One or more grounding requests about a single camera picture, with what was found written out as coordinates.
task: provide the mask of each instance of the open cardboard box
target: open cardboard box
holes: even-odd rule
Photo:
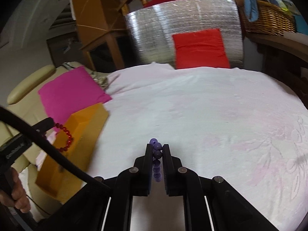
[[[98,103],[72,114],[64,124],[73,142],[68,151],[62,154],[82,171],[88,169],[95,143],[107,118],[108,112]],[[55,148],[64,147],[66,141],[66,133],[60,131],[53,145]],[[82,185],[80,179],[63,169],[50,156],[46,157],[35,183],[62,204],[76,194]]]

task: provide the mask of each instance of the purple bead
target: purple bead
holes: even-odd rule
[[[162,175],[161,175],[161,173],[153,174],[153,177],[154,177],[155,180],[159,180],[159,179],[161,179]]]
[[[161,172],[161,167],[154,167],[153,168],[153,172],[154,172],[154,174],[160,173]]]
[[[157,139],[155,139],[155,138],[152,138],[151,140],[150,140],[150,144],[152,144],[152,145],[154,145],[154,143],[157,143],[158,141],[157,141]]]
[[[161,144],[159,142],[154,143],[153,145],[153,149],[157,150],[162,150],[163,147],[161,146]]]
[[[155,159],[160,159],[162,156],[163,156],[163,154],[162,154],[160,151],[155,151],[155,152],[153,153],[153,157],[154,157]]]
[[[153,167],[160,167],[160,166],[161,166],[161,162],[159,160],[153,161]]]

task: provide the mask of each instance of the black cable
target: black cable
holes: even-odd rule
[[[45,140],[35,129],[33,129],[29,124],[20,119],[18,116],[8,111],[7,109],[0,106],[0,121],[12,126],[14,129],[18,130],[20,133],[28,137],[32,142],[38,145],[42,150],[44,150],[53,160],[55,160],[59,165],[65,168],[67,171],[83,180],[86,183],[99,186],[104,192],[109,194],[110,187],[102,182],[95,180],[93,177],[89,176],[87,173],[83,172],[72,162],[66,159],[58,150],[54,148],[49,141]]]
[[[42,209],[39,205],[36,204],[36,202],[29,196],[26,194],[26,196],[35,204],[35,206],[37,206],[40,210],[42,210],[45,214],[48,214],[49,216],[51,214],[49,214],[48,212],[46,212],[44,209]]]

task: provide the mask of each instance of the magenta cushion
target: magenta cushion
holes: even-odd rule
[[[38,91],[46,114],[64,124],[72,113],[111,100],[83,67],[66,72]]]

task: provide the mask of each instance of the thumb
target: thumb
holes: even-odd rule
[[[15,203],[3,190],[0,190],[0,202],[7,207],[14,207]]]

